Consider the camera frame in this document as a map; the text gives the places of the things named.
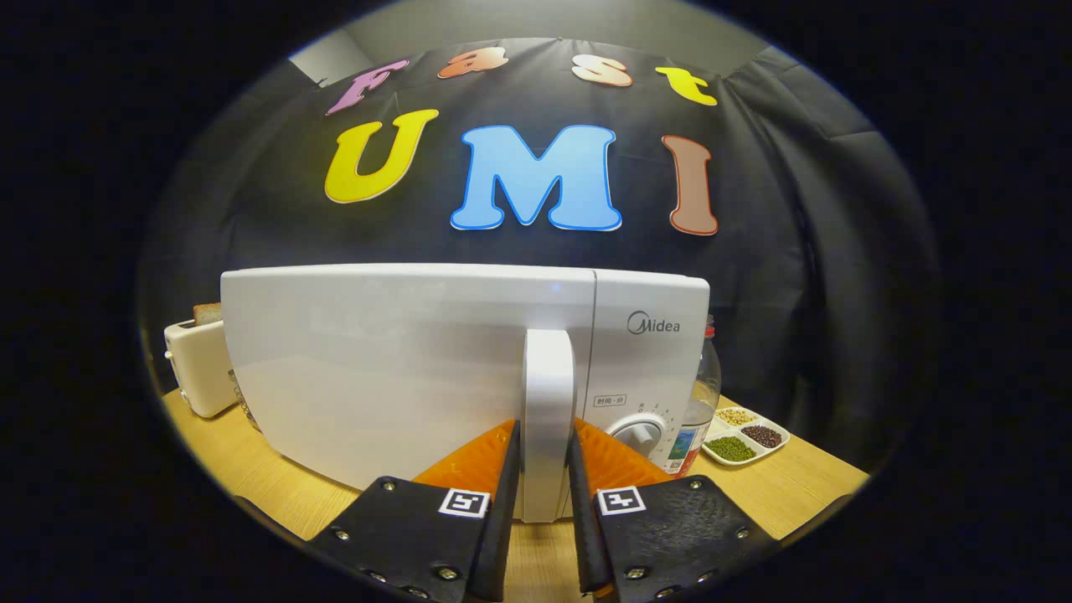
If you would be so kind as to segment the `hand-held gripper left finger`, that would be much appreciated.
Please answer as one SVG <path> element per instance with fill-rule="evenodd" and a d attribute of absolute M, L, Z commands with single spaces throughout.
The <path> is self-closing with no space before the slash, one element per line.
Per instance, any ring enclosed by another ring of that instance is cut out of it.
<path fill-rule="evenodd" d="M 506 420 L 413 481 L 375 477 L 306 549 L 370 587 L 368 602 L 498 602 L 520 468 Z"/>

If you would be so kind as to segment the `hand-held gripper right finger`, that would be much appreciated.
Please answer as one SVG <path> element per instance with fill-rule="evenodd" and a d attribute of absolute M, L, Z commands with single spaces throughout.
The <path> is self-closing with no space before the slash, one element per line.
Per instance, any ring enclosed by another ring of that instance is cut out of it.
<path fill-rule="evenodd" d="M 711 477 L 671 477 L 585 420 L 568 477 L 580 589 L 597 602 L 698 602 L 780 546 Z"/>

